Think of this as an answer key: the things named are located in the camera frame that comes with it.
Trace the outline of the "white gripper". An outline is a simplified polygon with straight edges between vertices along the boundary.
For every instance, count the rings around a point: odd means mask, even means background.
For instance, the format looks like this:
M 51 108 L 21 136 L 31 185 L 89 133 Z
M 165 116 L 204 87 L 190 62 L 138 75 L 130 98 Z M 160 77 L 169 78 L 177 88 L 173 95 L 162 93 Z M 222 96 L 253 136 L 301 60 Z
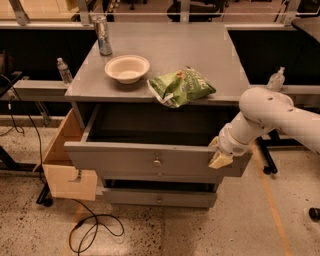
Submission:
M 231 124 L 227 123 L 219 132 L 219 135 L 214 137 L 209 143 L 209 147 L 218 145 L 220 150 L 217 150 L 213 158 L 209 161 L 208 166 L 213 169 L 219 169 L 233 162 L 233 157 L 244 155 L 249 146 L 242 144 L 233 138 L 230 132 Z

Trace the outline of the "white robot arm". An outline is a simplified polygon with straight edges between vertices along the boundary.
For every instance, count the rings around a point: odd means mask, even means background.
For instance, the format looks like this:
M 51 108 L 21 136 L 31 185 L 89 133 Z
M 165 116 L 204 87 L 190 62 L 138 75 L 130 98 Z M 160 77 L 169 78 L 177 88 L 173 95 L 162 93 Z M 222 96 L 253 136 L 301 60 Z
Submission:
M 219 169 L 249 150 L 258 137 L 278 129 L 316 154 L 320 153 L 320 115 L 296 108 L 292 99 L 263 87 L 246 90 L 239 113 L 209 144 L 216 149 L 209 167 Z

